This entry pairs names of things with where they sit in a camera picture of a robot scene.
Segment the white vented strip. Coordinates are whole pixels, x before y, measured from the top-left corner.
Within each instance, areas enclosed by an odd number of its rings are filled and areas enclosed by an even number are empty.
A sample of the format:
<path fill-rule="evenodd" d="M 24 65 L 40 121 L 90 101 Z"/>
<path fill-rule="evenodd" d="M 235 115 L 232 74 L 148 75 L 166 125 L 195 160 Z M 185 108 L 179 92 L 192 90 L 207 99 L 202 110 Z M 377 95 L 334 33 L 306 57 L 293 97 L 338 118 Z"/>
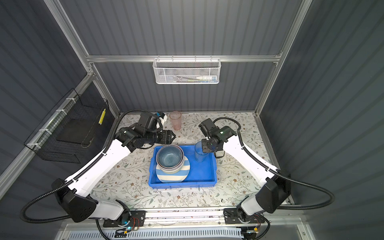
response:
<path fill-rule="evenodd" d="M 237 228 L 179 228 L 179 229 L 141 229 L 129 233 L 117 234 L 117 230 L 104 231 L 110 240 L 176 240 L 199 238 L 241 239 L 241 230 Z"/>

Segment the blue plastic bin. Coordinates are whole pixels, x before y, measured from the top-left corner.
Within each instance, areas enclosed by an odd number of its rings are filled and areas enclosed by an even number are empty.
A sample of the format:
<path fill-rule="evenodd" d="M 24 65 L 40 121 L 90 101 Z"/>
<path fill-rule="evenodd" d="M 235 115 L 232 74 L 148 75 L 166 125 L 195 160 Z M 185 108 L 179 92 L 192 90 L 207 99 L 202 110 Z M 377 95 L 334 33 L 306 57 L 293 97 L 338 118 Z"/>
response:
<path fill-rule="evenodd" d="M 162 182 L 159 176 L 165 177 L 166 174 L 160 174 L 156 163 L 156 155 L 162 147 L 155 147 L 150 164 L 149 186 L 152 189 L 179 189 L 179 188 L 207 188 L 213 187 L 217 183 L 217 162 L 214 154 L 210 153 L 203 162 L 195 159 L 195 146 L 181 146 L 186 155 L 186 165 L 190 167 L 188 173 L 185 173 L 185 179 L 181 182 L 167 181 Z"/>

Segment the pink bowl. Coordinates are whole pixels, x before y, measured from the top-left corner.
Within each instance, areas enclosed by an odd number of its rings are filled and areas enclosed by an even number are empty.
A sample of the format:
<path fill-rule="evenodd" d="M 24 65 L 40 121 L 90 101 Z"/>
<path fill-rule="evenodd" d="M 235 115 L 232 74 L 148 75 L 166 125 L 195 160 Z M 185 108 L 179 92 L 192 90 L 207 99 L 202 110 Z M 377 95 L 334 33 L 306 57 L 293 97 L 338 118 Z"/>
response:
<path fill-rule="evenodd" d="M 179 172 L 180 170 L 182 170 L 183 166 L 185 165 L 186 163 L 186 157 L 183 157 L 182 160 L 177 160 L 177 164 L 171 167 L 164 167 L 162 165 L 160 165 L 159 163 L 157 163 L 157 166 L 156 166 L 156 169 L 157 170 L 160 170 L 160 171 L 163 171 L 164 173 L 166 174 L 175 174 L 177 172 Z"/>

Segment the yellow tag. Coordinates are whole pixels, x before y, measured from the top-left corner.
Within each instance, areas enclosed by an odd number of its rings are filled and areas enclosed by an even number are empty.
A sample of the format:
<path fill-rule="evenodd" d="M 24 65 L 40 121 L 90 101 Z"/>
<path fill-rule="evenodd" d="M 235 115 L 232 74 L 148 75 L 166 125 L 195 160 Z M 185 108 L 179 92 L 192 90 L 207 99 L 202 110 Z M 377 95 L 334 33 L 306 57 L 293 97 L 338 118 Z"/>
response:
<path fill-rule="evenodd" d="M 103 120 L 104 120 L 104 118 L 105 118 L 105 115 L 106 115 L 106 109 L 103 109 L 103 111 L 101 112 L 99 121 L 98 121 L 98 124 L 99 124 L 99 125 L 102 125 L 102 124 L 103 124 Z"/>

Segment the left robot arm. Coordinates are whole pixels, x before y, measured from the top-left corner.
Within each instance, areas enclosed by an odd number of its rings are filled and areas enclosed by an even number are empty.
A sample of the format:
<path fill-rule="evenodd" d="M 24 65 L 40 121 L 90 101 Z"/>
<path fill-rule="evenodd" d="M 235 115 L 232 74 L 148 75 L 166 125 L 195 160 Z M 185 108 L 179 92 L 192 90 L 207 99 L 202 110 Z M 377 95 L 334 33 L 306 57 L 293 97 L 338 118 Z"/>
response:
<path fill-rule="evenodd" d="M 75 223 L 87 219 L 109 219 L 120 226 L 127 226 L 132 215 L 130 209 L 119 200 L 110 201 L 97 198 L 91 191 L 96 184 L 123 158 L 145 144 L 169 145 L 176 138 L 171 130 L 164 130 L 167 115 L 163 112 L 152 114 L 141 111 L 139 121 L 129 127 L 114 127 L 115 134 L 107 146 L 79 171 L 65 180 L 58 179 L 52 186 L 66 184 L 56 192 L 59 205 Z"/>

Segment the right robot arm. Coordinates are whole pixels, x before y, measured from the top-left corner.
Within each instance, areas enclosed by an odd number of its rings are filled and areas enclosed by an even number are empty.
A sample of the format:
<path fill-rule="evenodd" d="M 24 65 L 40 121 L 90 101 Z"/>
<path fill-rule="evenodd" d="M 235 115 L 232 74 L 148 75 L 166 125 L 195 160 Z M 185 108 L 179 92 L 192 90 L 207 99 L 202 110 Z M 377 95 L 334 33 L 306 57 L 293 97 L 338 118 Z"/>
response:
<path fill-rule="evenodd" d="M 203 152 L 224 151 L 235 158 L 261 186 L 257 193 L 246 197 L 238 204 L 239 219 L 245 221 L 254 214 L 274 213 L 291 194 L 291 183 L 272 173 L 271 170 L 277 173 L 280 171 L 244 144 L 239 122 L 226 117 L 223 119 L 234 122 L 238 129 L 234 131 L 228 126 L 219 128 L 215 122 L 221 118 L 204 120 L 199 124 L 199 129 L 205 136 L 202 140 Z"/>

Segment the black pad in basket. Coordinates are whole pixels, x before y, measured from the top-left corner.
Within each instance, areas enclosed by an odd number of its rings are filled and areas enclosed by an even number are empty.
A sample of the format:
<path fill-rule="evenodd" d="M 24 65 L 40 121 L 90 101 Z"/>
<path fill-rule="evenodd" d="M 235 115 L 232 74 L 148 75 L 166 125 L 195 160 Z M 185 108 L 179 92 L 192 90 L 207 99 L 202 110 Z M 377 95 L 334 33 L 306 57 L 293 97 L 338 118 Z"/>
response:
<path fill-rule="evenodd" d="M 71 119 L 61 130 L 56 140 L 79 145 L 85 144 L 93 124 L 90 120 Z"/>

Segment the pink translucent cup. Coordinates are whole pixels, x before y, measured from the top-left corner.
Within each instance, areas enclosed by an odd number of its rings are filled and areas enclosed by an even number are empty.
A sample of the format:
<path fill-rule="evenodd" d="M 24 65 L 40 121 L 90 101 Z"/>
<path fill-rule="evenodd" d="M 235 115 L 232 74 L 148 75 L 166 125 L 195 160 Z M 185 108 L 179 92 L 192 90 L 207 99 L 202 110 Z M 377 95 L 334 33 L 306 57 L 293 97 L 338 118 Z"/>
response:
<path fill-rule="evenodd" d="M 173 111 L 169 114 L 172 127 L 175 131 L 179 131 L 182 128 L 182 114 L 179 111 Z"/>

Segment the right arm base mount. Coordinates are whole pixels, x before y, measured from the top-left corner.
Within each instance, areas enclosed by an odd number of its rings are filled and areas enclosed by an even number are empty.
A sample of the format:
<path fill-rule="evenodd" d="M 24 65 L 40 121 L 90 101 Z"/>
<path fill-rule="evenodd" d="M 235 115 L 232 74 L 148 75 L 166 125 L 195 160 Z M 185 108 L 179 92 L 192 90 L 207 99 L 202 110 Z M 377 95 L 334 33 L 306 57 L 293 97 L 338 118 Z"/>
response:
<path fill-rule="evenodd" d="M 248 216 L 242 211 L 239 211 L 236 208 L 224 208 L 223 215 L 225 219 L 225 223 L 227 225 L 234 225 L 234 224 L 256 224 L 260 225 L 265 223 L 265 220 L 263 220 L 258 215 L 252 215 Z"/>

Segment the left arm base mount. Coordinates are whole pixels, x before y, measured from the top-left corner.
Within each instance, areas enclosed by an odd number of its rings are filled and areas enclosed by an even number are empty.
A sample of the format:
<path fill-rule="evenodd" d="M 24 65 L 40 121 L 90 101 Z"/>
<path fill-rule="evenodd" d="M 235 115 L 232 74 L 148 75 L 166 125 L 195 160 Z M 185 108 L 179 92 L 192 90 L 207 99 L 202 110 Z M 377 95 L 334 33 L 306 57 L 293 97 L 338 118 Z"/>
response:
<path fill-rule="evenodd" d="M 139 228 L 144 225 L 146 219 L 146 211 L 130 211 L 123 212 L 117 220 L 105 220 L 103 223 L 104 228 Z"/>

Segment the pens in white basket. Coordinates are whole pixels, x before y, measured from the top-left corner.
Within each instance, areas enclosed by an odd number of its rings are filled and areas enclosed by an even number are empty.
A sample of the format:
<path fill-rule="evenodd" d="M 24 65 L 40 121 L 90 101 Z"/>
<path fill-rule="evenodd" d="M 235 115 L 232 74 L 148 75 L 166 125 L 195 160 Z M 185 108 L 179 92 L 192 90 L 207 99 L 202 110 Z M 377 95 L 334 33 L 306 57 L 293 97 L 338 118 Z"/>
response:
<path fill-rule="evenodd" d="M 175 76 L 173 77 L 175 81 L 179 82 L 194 82 L 194 83 L 212 83 L 215 84 L 218 82 L 218 78 L 216 76 Z"/>

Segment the blue translucent cup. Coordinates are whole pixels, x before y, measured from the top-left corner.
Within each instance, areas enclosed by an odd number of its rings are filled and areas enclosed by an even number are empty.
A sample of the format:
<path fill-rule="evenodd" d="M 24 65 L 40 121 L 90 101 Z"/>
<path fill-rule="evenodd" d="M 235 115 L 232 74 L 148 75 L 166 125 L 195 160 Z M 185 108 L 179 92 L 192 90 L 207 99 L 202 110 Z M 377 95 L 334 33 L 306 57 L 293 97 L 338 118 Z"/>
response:
<path fill-rule="evenodd" d="M 203 162 L 206 157 L 208 156 L 208 153 L 203 152 L 203 145 L 202 142 L 197 142 L 195 144 L 195 160 L 199 163 Z"/>

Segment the dark blue bowl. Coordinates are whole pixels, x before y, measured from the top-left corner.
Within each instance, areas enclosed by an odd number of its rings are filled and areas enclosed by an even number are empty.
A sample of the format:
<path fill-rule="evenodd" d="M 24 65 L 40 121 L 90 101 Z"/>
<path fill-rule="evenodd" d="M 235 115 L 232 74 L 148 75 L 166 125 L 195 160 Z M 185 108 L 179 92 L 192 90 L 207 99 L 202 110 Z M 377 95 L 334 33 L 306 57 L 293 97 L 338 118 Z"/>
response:
<path fill-rule="evenodd" d="M 165 169 L 173 169 L 179 166 L 184 159 L 184 152 L 177 145 L 161 147 L 156 154 L 157 164 Z"/>

